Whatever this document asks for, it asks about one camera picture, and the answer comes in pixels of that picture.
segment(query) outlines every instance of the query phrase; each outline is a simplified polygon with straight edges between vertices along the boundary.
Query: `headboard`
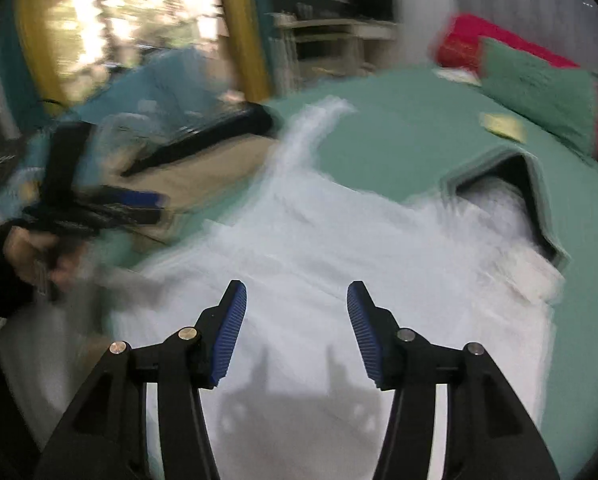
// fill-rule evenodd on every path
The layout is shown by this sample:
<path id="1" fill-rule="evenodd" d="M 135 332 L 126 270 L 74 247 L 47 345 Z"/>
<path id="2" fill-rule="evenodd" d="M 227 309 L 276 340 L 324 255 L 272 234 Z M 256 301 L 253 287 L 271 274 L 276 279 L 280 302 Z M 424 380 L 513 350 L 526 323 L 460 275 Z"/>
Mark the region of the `headboard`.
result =
<path id="1" fill-rule="evenodd" d="M 475 14 L 598 73 L 594 0 L 456 0 Z"/>

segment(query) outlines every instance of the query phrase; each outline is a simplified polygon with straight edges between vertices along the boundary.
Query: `green pillow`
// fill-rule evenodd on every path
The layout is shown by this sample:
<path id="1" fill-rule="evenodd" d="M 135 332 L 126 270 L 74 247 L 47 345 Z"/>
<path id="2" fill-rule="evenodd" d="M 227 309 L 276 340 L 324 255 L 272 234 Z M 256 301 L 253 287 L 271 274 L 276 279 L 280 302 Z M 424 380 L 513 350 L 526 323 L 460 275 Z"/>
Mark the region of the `green pillow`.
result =
<path id="1" fill-rule="evenodd" d="M 547 61 L 482 38 L 481 89 L 584 155 L 596 146 L 598 79 L 580 68 Z"/>

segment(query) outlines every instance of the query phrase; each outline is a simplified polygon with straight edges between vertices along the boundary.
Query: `silver bolt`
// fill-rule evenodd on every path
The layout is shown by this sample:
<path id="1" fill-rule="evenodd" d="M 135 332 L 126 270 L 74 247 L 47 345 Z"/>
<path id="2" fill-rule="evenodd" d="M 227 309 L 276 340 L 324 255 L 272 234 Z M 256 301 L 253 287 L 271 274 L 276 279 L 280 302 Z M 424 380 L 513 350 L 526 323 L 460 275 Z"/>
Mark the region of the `silver bolt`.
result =
<path id="1" fill-rule="evenodd" d="M 470 352 L 473 355 L 483 355 L 483 352 L 486 351 L 486 349 L 483 348 L 483 345 L 481 343 L 468 343 L 467 349 L 468 352 Z"/>
<path id="2" fill-rule="evenodd" d="M 191 326 L 187 326 L 186 328 L 182 328 L 179 330 L 179 338 L 183 339 L 184 341 L 189 341 L 190 339 L 194 339 L 197 337 L 197 329 L 192 328 Z"/>
<path id="3" fill-rule="evenodd" d="M 115 341 L 108 349 L 113 354 L 121 354 L 126 351 L 126 343 L 123 341 Z"/>
<path id="4" fill-rule="evenodd" d="M 415 334 L 414 330 L 410 330 L 409 328 L 400 328 L 397 330 L 397 338 L 409 343 L 410 341 L 414 341 L 417 334 Z"/>

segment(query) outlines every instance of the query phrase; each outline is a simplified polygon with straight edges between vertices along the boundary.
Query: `yellow sponge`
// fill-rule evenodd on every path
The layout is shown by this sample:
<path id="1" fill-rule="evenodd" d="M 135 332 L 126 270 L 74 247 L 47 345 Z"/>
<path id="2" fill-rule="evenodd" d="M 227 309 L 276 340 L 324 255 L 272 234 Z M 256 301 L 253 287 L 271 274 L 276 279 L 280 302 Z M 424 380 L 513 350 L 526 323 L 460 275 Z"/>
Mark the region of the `yellow sponge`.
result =
<path id="1" fill-rule="evenodd" d="M 491 134 L 525 143 L 524 125 L 511 115 L 481 114 L 480 122 Z"/>

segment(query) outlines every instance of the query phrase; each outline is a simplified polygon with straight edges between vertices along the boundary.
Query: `yellow curtain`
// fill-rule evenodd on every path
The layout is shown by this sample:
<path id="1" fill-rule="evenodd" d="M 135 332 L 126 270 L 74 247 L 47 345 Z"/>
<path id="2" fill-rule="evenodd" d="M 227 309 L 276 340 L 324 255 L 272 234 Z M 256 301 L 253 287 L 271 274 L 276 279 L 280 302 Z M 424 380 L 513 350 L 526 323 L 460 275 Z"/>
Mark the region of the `yellow curtain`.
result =
<path id="1" fill-rule="evenodd" d="M 22 52 L 39 95 L 69 105 L 57 73 L 57 63 L 46 28 L 46 0 L 14 0 L 14 14 Z M 48 105 L 50 114 L 61 109 Z"/>
<path id="2" fill-rule="evenodd" d="M 248 101 L 270 97 L 270 81 L 259 41 L 257 15 L 252 0 L 222 0 L 231 46 Z"/>

